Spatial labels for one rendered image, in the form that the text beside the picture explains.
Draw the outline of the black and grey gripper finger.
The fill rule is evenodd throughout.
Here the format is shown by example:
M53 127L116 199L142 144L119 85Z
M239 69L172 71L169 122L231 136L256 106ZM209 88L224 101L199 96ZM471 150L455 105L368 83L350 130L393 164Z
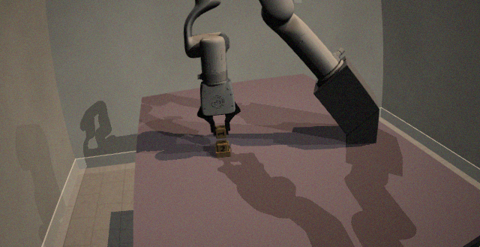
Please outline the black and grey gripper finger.
M230 131L230 120L238 113L240 113L241 110L239 106L235 102L235 112L231 114L225 114L225 127L226 127L226 134L229 134L228 131Z
M206 121L210 124L210 126L211 126L211 133L214 132L214 136L216 136L216 132L215 132L215 122L214 122L214 120L213 120L213 116L210 116L210 117L204 116L204 115L202 114L201 106L200 106L200 108L199 108L199 111L198 111L198 113L197 113L197 116L200 117L200 118L202 118L202 119L204 119L204 120L206 120Z

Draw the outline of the yellow cube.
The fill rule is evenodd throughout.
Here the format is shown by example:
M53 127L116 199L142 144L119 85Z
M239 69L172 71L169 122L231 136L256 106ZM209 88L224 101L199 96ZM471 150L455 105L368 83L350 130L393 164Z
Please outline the yellow cube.
M217 125L215 126L216 138L227 138L226 127L225 125Z
M227 140L217 140L217 152L227 152Z

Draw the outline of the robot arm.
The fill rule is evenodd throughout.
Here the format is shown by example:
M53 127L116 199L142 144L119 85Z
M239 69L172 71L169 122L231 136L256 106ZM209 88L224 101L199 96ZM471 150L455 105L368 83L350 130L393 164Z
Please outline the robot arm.
M310 28L294 14L292 0L259 0L264 22L276 32L317 77L319 86L341 68L345 52L341 47L331 53ZM223 32L192 35L197 17L216 8L221 0L195 0L193 10L184 23L184 49L190 58L201 57L202 73L197 75L204 83L219 83L228 79L226 50L230 41ZM210 36L210 37L209 37Z

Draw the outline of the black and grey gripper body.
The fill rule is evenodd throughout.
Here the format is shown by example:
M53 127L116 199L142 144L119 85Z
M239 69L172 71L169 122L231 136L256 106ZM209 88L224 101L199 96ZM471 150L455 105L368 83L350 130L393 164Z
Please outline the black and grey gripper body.
M200 84L201 110L204 116L234 113L236 110L231 80Z

